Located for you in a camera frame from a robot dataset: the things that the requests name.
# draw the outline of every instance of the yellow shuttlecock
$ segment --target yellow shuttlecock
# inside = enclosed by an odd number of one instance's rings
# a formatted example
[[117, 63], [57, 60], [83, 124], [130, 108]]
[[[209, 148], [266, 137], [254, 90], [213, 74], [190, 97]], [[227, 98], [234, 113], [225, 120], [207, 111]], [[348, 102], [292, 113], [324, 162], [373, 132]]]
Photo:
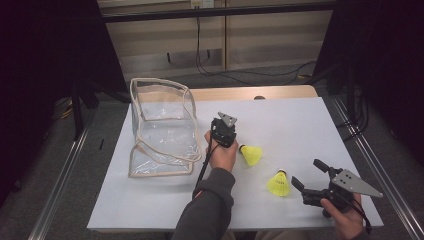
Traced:
[[287, 182], [286, 172], [282, 169], [272, 177], [266, 184], [267, 189], [274, 195], [285, 197], [290, 193], [290, 186]]
[[247, 165], [256, 165], [262, 157], [262, 148], [241, 145], [239, 151], [246, 160]]

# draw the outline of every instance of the hand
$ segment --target hand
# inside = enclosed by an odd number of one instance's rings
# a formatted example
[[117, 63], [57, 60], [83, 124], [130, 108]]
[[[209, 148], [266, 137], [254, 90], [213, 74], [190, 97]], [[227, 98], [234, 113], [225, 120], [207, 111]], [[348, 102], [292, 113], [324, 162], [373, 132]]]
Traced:
[[[354, 193], [353, 197], [361, 204], [361, 195]], [[347, 213], [341, 213], [329, 200], [321, 199], [321, 205], [336, 221], [336, 234], [339, 239], [352, 239], [363, 230], [362, 216], [354, 209], [350, 209]]]
[[[205, 133], [205, 139], [209, 143], [211, 131]], [[234, 163], [236, 162], [236, 153], [238, 151], [238, 142], [234, 139], [233, 144], [229, 148], [224, 148], [218, 146], [218, 143], [212, 139], [212, 143], [209, 146], [215, 151], [213, 152], [211, 158], [209, 159], [209, 164], [212, 168], [223, 168], [229, 172], [233, 170]]]

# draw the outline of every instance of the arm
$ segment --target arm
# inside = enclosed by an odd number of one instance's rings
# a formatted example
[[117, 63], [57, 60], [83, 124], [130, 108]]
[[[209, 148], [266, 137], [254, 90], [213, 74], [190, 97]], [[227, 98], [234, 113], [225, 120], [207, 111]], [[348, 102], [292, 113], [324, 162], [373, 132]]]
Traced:
[[[361, 204], [361, 195], [355, 193], [354, 198], [356, 202], [353, 204], [358, 206]], [[321, 199], [321, 205], [325, 210], [334, 218], [336, 222], [336, 234], [338, 239], [351, 239], [351, 240], [368, 240], [370, 239], [363, 227], [363, 218], [354, 209], [346, 213], [341, 213], [330, 201]]]
[[[205, 134], [209, 141], [210, 133]], [[212, 149], [217, 143], [212, 141]], [[231, 220], [234, 200], [231, 189], [235, 179], [231, 174], [238, 143], [230, 148], [217, 147], [209, 163], [212, 171], [208, 179], [199, 182], [193, 192], [194, 199], [185, 207], [172, 239], [221, 239]]]

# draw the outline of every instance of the sleeve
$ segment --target sleeve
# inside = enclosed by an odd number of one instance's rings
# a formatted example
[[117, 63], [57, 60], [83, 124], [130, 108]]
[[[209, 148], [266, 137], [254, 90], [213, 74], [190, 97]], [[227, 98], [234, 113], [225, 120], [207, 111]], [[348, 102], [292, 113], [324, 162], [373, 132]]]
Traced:
[[212, 169], [207, 180], [199, 182], [196, 196], [181, 214], [173, 240], [220, 240], [231, 221], [234, 176], [221, 168]]
[[358, 234], [356, 237], [354, 237], [352, 240], [370, 240], [370, 236], [368, 233], [364, 230], [360, 234]]

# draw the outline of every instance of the clear plastic bag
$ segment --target clear plastic bag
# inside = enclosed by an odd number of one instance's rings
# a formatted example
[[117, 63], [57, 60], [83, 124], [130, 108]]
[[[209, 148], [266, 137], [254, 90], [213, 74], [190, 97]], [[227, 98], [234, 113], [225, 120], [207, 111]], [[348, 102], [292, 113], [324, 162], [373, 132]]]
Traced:
[[131, 80], [134, 147], [129, 177], [189, 174], [201, 159], [190, 90], [157, 78]]

